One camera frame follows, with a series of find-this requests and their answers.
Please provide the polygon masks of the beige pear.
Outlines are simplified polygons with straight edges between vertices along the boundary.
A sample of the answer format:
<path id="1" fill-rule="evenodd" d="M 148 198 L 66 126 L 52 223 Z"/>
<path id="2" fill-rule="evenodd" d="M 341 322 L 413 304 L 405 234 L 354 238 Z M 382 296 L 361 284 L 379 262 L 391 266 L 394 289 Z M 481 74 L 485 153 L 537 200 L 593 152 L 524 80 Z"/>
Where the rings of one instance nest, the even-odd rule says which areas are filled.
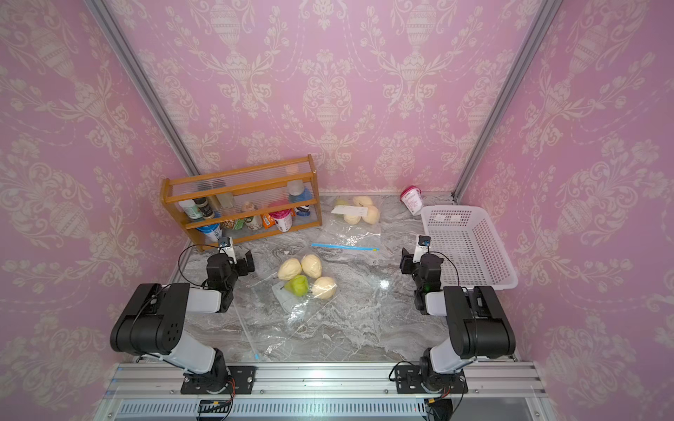
<path id="1" fill-rule="evenodd" d="M 282 281 L 289 281 L 297 275 L 303 273 L 303 268 L 301 262 L 297 258 L 291 258 L 286 260 L 278 269 L 277 277 Z"/>
<path id="2" fill-rule="evenodd" d="M 312 285 L 312 296 L 321 300 L 331 299 L 337 291 L 335 279 L 329 276 L 318 278 Z"/>
<path id="3" fill-rule="evenodd" d="M 309 278 L 318 279 L 322 277 L 322 261 L 316 254 L 305 255 L 300 263 L 304 274 Z"/>

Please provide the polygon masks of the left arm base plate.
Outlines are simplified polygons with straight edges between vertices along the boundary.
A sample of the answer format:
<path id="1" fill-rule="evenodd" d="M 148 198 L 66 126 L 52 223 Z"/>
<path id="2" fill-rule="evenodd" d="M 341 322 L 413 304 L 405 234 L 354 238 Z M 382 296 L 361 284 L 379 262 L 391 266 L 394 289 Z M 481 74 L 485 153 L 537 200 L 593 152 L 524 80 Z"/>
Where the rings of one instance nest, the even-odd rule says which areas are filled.
<path id="1" fill-rule="evenodd" d="M 255 366 L 213 368 L 204 374 L 186 374 L 182 395 L 250 395 L 256 380 Z"/>

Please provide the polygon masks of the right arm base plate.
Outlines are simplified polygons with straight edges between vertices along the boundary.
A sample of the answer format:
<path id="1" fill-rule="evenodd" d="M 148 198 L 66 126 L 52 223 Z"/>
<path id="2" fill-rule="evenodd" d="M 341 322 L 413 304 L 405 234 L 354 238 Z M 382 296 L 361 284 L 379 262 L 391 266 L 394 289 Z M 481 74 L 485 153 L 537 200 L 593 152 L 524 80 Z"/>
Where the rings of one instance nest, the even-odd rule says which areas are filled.
<path id="1" fill-rule="evenodd" d="M 463 372 L 459 374 L 437 374 L 425 371 L 408 361 L 399 361 L 389 373 L 388 380 L 394 382 L 398 394 L 430 394 L 447 397 L 465 394 L 468 385 Z"/>

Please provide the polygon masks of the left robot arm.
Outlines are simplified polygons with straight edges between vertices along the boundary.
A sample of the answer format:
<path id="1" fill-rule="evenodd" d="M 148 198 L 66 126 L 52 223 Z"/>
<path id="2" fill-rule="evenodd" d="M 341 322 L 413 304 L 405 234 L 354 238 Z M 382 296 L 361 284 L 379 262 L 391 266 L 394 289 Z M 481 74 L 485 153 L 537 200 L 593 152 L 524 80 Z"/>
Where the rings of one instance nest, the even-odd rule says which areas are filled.
<path id="1" fill-rule="evenodd" d="M 184 322 L 187 314 L 227 312 L 237 281 L 255 270 L 251 252 L 242 258 L 218 253 L 207 260 L 207 278 L 201 286 L 188 282 L 139 285 L 112 328 L 112 350 L 150 356 L 180 368 L 183 395 L 251 394 L 256 368 L 228 365 L 221 350 L 187 333 Z"/>

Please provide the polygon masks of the green pear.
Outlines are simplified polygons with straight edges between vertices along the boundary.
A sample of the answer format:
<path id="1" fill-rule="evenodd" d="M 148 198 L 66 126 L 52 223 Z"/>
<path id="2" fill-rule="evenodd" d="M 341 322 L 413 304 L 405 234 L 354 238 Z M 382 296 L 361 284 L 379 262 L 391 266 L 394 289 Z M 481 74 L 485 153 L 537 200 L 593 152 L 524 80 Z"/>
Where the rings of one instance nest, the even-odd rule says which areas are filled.
<path id="1" fill-rule="evenodd" d="M 299 298 L 306 296 L 310 289 L 308 278 L 305 275 L 296 275 L 284 284 L 284 289 Z"/>

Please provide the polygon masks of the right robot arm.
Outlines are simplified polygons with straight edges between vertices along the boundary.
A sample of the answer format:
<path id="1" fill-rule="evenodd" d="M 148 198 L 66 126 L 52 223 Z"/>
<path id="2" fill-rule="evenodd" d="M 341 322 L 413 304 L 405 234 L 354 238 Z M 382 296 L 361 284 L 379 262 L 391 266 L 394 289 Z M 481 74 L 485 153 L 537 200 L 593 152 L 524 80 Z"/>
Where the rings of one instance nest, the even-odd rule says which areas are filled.
<path id="1" fill-rule="evenodd" d="M 399 268 L 414 281 L 414 306 L 420 313 L 444 318 L 448 337 L 427 349 L 419 359 L 422 387 L 446 394 L 463 369 L 478 358 L 499 359 L 516 350 L 514 330 L 489 286 L 463 288 L 441 283 L 441 254 L 401 252 Z"/>

